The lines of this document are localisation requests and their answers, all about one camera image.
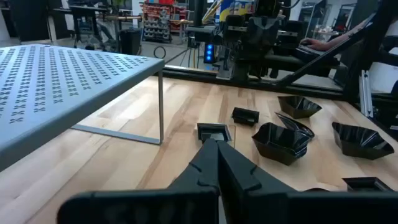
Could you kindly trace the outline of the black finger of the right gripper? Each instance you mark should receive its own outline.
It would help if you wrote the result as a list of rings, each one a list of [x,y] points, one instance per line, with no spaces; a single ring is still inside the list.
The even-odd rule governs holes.
[[[304,23],[301,21],[267,18],[264,58],[291,55],[303,38],[303,27]]]
[[[264,56],[264,24],[260,17],[227,16],[223,28],[223,44],[231,58],[262,58]]]

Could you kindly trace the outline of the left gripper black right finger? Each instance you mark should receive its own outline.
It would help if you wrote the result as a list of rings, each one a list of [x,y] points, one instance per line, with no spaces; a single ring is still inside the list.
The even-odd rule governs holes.
[[[220,187],[237,224],[398,224],[397,192],[298,191],[225,142]]]

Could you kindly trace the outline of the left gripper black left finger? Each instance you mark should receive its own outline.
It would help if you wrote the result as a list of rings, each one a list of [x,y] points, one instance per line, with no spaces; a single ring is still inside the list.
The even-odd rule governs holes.
[[[57,224],[217,224],[219,195],[218,144],[207,139],[167,188],[78,193]]]

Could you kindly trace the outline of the small square black plate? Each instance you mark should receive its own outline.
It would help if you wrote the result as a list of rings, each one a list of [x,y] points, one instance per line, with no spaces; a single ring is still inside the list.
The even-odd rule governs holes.
[[[348,177],[343,178],[347,184],[347,190],[352,192],[393,192],[383,181],[377,177]]]
[[[231,134],[228,126],[225,124],[198,123],[197,124],[198,139],[205,143],[207,139],[215,141],[231,141]]]
[[[259,121],[259,112],[235,107],[231,117],[235,123],[254,126]]]

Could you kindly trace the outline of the person's forearm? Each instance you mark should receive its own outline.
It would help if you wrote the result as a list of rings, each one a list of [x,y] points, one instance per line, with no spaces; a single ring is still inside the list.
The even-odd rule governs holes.
[[[342,35],[339,35],[338,37],[328,41],[325,44],[325,50],[329,50],[329,49],[333,48],[334,46],[338,45],[339,43],[343,42],[344,40],[348,39],[353,34],[357,33],[359,30],[361,30],[365,26],[365,24],[366,24],[366,20],[362,21],[361,23],[359,23],[357,26],[355,26],[348,32],[346,32]]]

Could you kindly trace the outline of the yellow blue printed container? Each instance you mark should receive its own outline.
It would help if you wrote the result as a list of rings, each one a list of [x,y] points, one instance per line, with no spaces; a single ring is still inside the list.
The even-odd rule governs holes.
[[[251,14],[254,8],[254,0],[219,0],[221,3],[216,11],[216,22],[224,22],[228,15]]]

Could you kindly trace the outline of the person's hand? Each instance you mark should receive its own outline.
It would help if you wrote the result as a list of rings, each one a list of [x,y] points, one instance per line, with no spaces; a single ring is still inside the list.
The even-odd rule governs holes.
[[[300,41],[301,45],[304,45],[310,49],[318,50],[318,51],[327,51],[330,49],[330,45],[328,42],[321,42],[316,39],[304,38]]]

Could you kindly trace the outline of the black equipment cart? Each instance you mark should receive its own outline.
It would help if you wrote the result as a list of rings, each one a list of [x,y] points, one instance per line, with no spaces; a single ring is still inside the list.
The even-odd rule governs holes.
[[[218,26],[188,26],[185,32],[188,35],[189,45],[193,45],[196,42],[220,45],[222,40],[218,33]]]

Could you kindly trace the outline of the black vertical pole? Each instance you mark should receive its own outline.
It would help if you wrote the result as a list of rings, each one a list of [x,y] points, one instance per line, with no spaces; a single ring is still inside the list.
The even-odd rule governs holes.
[[[194,8],[194,17],[193,17],[193,26],[201,27],[202,26],[202,18],[204,15],[206,0],[195,0],[195,8]]]

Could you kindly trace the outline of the black box with blue lights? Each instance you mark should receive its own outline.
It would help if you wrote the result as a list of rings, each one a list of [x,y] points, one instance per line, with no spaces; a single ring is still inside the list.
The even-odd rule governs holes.
[[[215,62],[215,46],[213,44],[205,44],[203,63]]]

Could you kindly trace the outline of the red storage rack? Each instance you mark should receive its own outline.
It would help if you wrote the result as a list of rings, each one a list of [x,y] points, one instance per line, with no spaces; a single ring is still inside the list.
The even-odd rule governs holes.
[[[174,34],[182,42],[186,40],[186,4],[179,4],[175,0],[143,0],[139,4],[144,41],[171,43]]]

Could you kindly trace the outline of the silver aluminium extrusion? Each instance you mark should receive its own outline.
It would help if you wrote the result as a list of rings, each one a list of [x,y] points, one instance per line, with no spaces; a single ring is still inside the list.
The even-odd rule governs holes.
[[[362,70],[359,76],[359,99],[362,114],[372,118],[373,101],[369,73],[367,70]]]

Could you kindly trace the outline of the black waste bin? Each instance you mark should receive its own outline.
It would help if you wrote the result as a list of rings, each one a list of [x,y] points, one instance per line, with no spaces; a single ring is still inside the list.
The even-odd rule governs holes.
[[[119,36],[122,54],[140,54],[141,33],[141,29],[124,29],[120,31]]]

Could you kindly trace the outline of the grey perforated metal shelf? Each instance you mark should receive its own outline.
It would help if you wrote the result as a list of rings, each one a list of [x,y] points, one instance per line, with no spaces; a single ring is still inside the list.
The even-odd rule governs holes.
[[[0,172],[164,65],[158,58],[53,45],[0,48]]]

